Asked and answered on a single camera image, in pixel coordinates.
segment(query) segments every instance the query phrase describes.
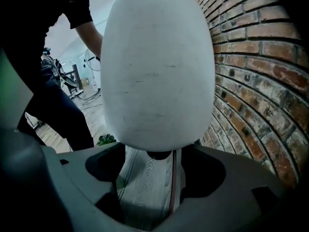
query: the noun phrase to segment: forearm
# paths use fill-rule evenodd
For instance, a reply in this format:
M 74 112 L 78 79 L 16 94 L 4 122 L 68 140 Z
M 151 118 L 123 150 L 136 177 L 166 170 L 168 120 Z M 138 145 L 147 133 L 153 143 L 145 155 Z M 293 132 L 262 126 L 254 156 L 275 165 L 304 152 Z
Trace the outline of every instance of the forearm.
M 97 31 L 94 23 L 84 23 L 78 26 L 76 31 L 88 49 L 100 58 L 103 36 Z

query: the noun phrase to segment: black pants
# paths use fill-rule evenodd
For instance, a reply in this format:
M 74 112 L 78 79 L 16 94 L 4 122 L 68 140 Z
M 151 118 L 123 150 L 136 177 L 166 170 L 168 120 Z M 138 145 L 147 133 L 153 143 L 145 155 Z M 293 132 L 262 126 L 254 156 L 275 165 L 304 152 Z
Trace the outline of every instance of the black pants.
M 81 150 L 94 146 L 85 117 L 80 109 L 58 86 L 45 87 L 35 94 L 29 102 L 26 112 L 45 122 L 62 138 L 66 138 L 72 150 Z M 22 116 L 18 129 L 44 142 Z

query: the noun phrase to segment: brick wall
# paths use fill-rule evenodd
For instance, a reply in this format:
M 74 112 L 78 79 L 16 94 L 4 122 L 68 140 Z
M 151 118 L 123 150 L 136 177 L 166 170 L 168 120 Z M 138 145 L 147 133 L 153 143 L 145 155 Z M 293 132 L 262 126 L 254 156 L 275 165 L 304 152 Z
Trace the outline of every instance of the brick wall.
M 197 0 L 214 49 L 201 142 L 260 162 L 294 186 L 309 156 L 309 60 L 278 0 Z

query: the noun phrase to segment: green plant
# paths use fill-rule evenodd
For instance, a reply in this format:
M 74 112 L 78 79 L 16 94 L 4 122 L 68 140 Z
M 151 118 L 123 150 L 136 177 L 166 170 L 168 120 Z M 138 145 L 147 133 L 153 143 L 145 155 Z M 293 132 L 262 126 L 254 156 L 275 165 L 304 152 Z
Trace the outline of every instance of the green plant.
M 105 134 L 98 138 L 97 146 L 106 145 L 114 142 L 116 142 L 114 136 L 110 134 Z

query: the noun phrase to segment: ceiling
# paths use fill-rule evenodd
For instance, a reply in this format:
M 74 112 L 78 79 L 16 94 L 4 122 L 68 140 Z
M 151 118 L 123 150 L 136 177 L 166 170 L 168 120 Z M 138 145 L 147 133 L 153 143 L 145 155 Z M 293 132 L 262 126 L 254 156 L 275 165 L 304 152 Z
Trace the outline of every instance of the ceiling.
M 98 31 L 104 34 L 107 18 L 112 4 L 116 0 L 90 0 L 90 12 Z M 54 58 L 70 59 L 85 52 L 86 46 L 63 14 L 57 23 L 49 29 L 45 39 L 45 46 L 52 49 Z

